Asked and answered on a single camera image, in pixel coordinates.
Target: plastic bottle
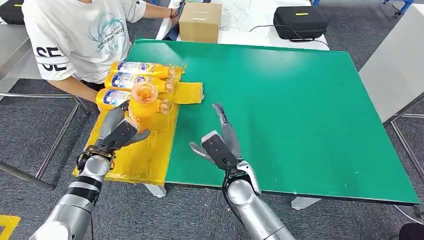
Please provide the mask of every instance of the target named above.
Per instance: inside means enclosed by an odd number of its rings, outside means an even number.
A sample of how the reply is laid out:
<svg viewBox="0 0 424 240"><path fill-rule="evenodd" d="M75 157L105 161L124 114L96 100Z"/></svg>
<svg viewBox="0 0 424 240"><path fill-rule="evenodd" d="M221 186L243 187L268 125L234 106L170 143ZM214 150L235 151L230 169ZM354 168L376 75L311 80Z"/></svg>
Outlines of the plastic bottle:
<svg viewBox="0 0 424 240"><path fill-rule="evenodd" d="M99 108L110 110L130 99L131 92L104 88L97 93L95 103Z"/></svg>
<svg viewBox="0 0 424 240"><path fill-rule="evenodd" d="M176 67L150 62L116 61L110 66L110 72L171 79L175 75Z"/></svg>
<svg viewBox="0 0 424 240"><path fill-rule="evenodd" d="M144 130L154 114L166 114L171 107L169 100L158 99L158 89L150 82L142 81L134 84L129 99L128 116Z"/></svg>
<svg viewBox="0 0 424 240"><path fill-rule="evenodd" d="M104 86L110 89L131 91L134 84L140 82L152 83L159 93L170 93L174 88L171 80L161 80L153 76L132 75L122 72L109 72L104 80Z"/></svg>

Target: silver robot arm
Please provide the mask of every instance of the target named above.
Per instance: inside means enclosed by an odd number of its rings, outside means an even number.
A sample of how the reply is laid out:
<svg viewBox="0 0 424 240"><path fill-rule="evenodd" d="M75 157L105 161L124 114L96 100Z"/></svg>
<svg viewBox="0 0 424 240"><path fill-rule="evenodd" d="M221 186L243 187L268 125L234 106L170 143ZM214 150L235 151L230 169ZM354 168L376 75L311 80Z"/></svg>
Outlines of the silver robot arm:
<svg viewBox="0 0 424 240"><path fill-rule="evenodd" d="M262 201L246 180L235 180L228 187L228 197L235 205L252 240L295 240L274 211Z"/></svg>
<svg viewBox="0 0 424 240"><path fill-rule="evenodd" d="M29 239L84 239L110 166L109 159L101 155L87 159L83 171L68 186L45 223Z"/></svg>
<svg viewBox="0 0 424 240"><path fill-rule="evenodd" d="M225 171L222 192L250 239L295 240L274 211L259 198L261 190L255 173L241 156L239 141L223 106L220 103L212 106L219 116L222 137L214 130L202 137L201 146L190 142L191 150Z"/></svg>
<svg viewBox="0 0 424 240"><path fill-rule="evenodd" d="M107 113L95 145L80 154L78 176L30 240L84 239L115 151L147 138L150 133L137 133L137 126L124 119L127 110L128 101Z"/></svg>

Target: yellow tape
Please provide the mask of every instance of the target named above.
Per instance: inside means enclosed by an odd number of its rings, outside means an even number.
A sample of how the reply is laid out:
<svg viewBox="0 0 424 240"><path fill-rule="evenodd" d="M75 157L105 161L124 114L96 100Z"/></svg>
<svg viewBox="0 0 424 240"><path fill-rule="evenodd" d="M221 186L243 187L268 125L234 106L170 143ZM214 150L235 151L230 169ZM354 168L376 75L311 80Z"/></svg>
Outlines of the yellow tape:
<svg viewBox="0 0 424 240"><path fill-rule="evenodd" d="M173 102L176 104L199 104L203 100L201 82L177 82Z"/></svg>
<svg viewBox="0 0 424 240"><path fill-rule="evenodd" d="M0 215L0 226L4 227L0 234L0 240L8 240L20 220L19 216Z"/></svg>
<svg viewBox="0 0 424 240"><path fill-rule="evenodd" d="M152 118L148 126L150 135L147 139L115 152L113 169L106 174L106 180L164 185L177 123L178 104L200 103L203 98L202 83L179 82L181 74L182 72L178 74L174 93L159 95L160 99L170 99L173 102L169 112L157 113ZM96 142L106 114L107 111L103 110L98 116L86 147Z"/></svg>

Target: green table mat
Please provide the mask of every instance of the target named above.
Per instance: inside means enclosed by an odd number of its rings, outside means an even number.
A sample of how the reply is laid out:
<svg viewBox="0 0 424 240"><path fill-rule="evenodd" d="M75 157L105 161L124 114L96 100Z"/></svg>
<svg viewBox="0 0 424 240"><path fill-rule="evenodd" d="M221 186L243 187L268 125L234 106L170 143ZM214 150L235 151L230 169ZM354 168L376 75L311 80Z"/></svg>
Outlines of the green table mat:
<svg viewBox="0 0 424 240"><path fill-rule="evenodd" d="M179 108L166 182L221 186L194 155L221 102L263 191L417 204L347 52L137 39L127 61L185 65L201 104Z"/></svg>

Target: bottle label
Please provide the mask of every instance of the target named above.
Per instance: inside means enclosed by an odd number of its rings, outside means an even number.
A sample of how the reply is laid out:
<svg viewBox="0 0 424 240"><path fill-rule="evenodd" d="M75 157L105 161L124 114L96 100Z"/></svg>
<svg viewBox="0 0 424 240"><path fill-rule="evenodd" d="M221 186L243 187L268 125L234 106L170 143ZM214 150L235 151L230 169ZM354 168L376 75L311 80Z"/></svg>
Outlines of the bottle label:
<svg viewBox="0 0 424 240"><path fill-rule="evenodd" d="M114 88L131 89L136 83L151 81L151 77L137 76L128 73L118 72L113 76L111 85Z"/></svg>
<svg viewBox="0 0 424 240"><path fill-rule="evenodd" d="M122 73L151 73L154 72L155 66L145 62L121 61L118 63L117 70Z"/></svg>
<svg viewBox="0 0 424 240"><path fill-rule="evenodd" d="M131 92L109 89L103 97L103 103L107 105L119 106L123 102L129 100Z"/></svg>

